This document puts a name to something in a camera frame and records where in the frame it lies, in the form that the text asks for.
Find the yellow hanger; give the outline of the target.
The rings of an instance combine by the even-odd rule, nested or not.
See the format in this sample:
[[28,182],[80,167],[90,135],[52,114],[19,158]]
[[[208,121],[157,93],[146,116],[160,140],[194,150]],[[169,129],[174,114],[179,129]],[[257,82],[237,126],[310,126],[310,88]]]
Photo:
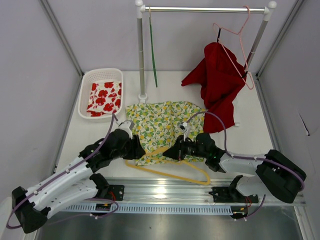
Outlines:
[[[189,182],[189,183],[193,183],[193,184],[198,184],[198,185],[203,185],[203,186],[208,186],[211,183],[211,177],[209,176],[209,174],[206,171],[204,171],[203,169],[191,164],[190,162],[186,162],[186,161],[174,162],[174,161],[164,160],[164,159],[160,159],[160,158],[155,158],[157,155],[164,153],[168,149],[169,149],[168,147],[163,146],[163,147],[160,147],[157,150],[154,150],[152,152],[147,152],[143,156],[145,158],[148,158],[149,160],[155,160],[156,162],[159,162],[159,163],[168,164],[168,165],[175,165],[175,167],[171,167],[170,169],[168,167],[167,171],[160,171],[160,170],[156,170],[156,169],[151,169],[150,167],[131,164],[129,162],[129,160],[125,160],[124,163],[127,167],[129,167],[131,169],[136,169],[139,171],[159,175],[162,177],[168,177],[171,179],[181,180],[181,181],[185,181],[185,182]],[[192,177],[187,177],[187,175],[183,175],[182,165],[185,165],[185,166],[199,172],[200,174],[202,174],[204,176],[204,180],[199,180],[199,179],[195,179]]]

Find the lemon print skirt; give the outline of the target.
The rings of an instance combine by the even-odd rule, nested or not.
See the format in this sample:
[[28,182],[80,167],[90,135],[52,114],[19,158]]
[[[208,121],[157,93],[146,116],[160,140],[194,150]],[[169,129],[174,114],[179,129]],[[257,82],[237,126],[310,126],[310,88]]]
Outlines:
[[165,101],[159,103],[137,103],[126,107],[126,119],[134,123],[132,133],[146,155],[135,160],[136,166],[148,166],[174,162],[162,155],[163,148],[170,148],[184,132],[179,124],[186,122],[203,109],[188,101]]

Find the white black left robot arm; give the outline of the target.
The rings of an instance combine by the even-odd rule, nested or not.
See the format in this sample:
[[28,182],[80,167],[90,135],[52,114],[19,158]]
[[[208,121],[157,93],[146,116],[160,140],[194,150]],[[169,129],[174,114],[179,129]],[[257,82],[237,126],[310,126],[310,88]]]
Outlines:
[[111,161],[137,160],[145,155],[138,135],[123,129],[87,145],[65,168],[27,189],[19,186],[12,193],[12,211],[24,233],[41,228],[61,210],[87,199],[111,200],[110,185],[98,171]]

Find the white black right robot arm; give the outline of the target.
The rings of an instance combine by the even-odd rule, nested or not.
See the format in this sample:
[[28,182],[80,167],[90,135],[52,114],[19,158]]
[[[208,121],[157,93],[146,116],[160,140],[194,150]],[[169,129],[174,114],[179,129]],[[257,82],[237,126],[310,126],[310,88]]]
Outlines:
[[207,133],[192,141],[180,135],[163,156],[182,161],[186,156],[205,159],[213,172],[237,173],[227,187],[213,187],[210,195],[216,203],[258,202],[258,196],[273,196],[291,204],[304,189],[306,173],[281,152],[271,149],[263,155],[235,155],[220,149]]

